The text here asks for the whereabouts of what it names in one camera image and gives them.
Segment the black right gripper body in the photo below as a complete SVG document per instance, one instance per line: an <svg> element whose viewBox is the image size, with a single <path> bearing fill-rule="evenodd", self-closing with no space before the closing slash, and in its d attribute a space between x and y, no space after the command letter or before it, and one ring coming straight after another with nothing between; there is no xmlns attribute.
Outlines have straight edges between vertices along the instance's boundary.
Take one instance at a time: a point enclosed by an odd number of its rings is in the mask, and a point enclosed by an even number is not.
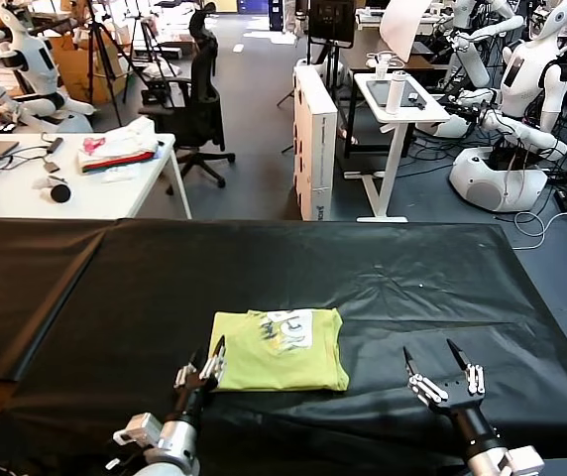
<svg viewBox="0 0 567 476"><path fill-rule="evenodd" d="M504 447L504 442L482 413L483 396L470 395L466 384L445 382L448 398L432 403L431 410L451 422L463 452L486 452Z"/></svg>

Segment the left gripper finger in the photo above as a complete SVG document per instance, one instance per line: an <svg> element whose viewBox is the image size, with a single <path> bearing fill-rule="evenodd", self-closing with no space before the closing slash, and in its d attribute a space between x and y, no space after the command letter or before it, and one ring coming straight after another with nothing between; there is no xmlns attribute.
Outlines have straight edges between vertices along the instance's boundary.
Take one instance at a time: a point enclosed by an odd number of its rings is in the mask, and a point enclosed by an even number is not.
<svg viewBox="0 0 567 476"><path fill-rule="evenodd" d="M226 368L226 339L222 335L213 348L213 353L208 357L199 379L204 382L220 383Z"/></svg>
<svg viewBox="0 0 567 476"><path fill-rule="evenodd" d="M173 387L175 389L184 387L190 375L198 375L205 363L205 351L198 347L189 357L188 362L180 367L176 373Z"/></svg>

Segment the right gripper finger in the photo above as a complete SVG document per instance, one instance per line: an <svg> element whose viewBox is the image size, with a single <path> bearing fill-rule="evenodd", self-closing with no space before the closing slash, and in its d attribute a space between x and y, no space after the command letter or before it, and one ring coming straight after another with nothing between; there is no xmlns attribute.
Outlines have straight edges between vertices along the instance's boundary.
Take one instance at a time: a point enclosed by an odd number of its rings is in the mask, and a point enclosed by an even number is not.
<svg viewBox="0 0 567 476"><path fill-rule="evenodd" d="M402 348L402 351L408 375L407 384L413 393L424 404L441 404L446 402L448 393L418 371L415 361L405 347Z"/></svg>
<svg viewBox="0 0 567 476"><path fill-rule="evenodd" d="M486 392L484 368L472 363L465 352L451 339L447 339L447 345L456 363L465 374L468 393L471 396L483 396Z"/></svg>

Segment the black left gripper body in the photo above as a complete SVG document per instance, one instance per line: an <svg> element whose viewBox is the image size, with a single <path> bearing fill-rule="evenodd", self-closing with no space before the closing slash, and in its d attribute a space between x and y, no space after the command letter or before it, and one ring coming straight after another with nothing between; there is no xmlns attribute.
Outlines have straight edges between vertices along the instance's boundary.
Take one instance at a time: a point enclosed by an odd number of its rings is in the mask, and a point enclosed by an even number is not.
<svg viewBox="0 0 567 476"><path fill-rule="evenodd" d="M200 422L207 395L216 389L218 383L204 382L198 375L190 375L184 387L175 389L176 400L173 419L186 422Z"/></svg>

